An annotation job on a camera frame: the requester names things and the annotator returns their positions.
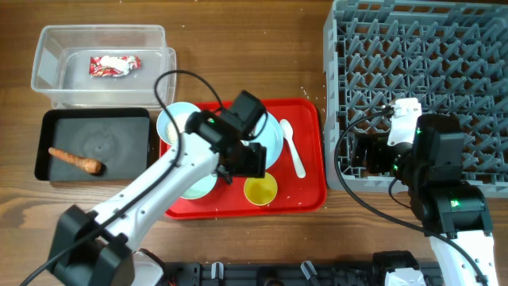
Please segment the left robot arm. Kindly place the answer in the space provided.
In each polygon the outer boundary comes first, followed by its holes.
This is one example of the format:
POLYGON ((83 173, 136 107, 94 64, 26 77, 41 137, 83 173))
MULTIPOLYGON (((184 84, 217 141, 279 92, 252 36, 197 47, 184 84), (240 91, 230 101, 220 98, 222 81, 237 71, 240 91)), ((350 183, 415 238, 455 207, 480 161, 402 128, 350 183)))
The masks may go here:
POLYGON ((156 285, 160 263, 140 243, 162 214, 192 185, 222 170, 262 177, 266 149, 251 141, 263 111, 194 112, 178 139, 115 196, 85 212, 67 209, 57 223, 46 269, 66 285, 156 285))

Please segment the orange carrot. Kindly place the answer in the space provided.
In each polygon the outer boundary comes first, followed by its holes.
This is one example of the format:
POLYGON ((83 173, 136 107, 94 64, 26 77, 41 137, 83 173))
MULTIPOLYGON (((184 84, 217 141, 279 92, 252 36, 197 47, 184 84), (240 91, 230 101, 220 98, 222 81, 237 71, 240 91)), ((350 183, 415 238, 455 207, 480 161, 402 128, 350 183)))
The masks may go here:
POLYGON ((80 170, 90 173, 97 174, 102 170, 102 162, 88 157, 77 156, 72 153, 67 153, 61 149, 50 147, 48 153, 59 160, 62 160, 68 164, 74 165, 80 170))

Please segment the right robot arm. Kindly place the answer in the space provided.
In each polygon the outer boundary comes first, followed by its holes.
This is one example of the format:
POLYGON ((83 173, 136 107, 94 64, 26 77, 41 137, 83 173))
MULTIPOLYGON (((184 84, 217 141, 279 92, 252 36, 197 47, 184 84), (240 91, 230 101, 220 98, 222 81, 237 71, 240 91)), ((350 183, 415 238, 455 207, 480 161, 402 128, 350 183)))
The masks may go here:
POLYGON ((387 133, 353 134, 353 166, 391 173, 407 186, 409 208, 420 225, 383 213, 357 195, 370 212, 423 233, 447 285, 498 284, 491 214, 484 194, 463 180, 465 135, 459 122, 441 114, 395 115, 387 133))

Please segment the red snack wrapper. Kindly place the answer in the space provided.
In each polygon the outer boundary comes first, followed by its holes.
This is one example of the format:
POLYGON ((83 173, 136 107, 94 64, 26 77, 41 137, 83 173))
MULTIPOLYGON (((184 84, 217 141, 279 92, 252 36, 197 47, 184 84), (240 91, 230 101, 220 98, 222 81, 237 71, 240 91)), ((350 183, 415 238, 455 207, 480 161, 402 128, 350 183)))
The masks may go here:
POLYGON ((90 58, 89 74, 98 77, 122 77, 141 69, 137 56, 99 56, 90 58))

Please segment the yellow plastic cup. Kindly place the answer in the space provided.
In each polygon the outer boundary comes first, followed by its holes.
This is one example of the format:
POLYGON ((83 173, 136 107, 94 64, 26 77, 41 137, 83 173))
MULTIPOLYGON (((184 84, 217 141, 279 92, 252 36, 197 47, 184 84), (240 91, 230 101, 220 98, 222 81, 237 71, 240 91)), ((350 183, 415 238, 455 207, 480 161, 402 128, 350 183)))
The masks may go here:
POLYGON ((244 195, 253 205, 266 206, 278 193, 278 184, 273 175, 265 173, 264 178, 247 178, 244 182, 244 195))

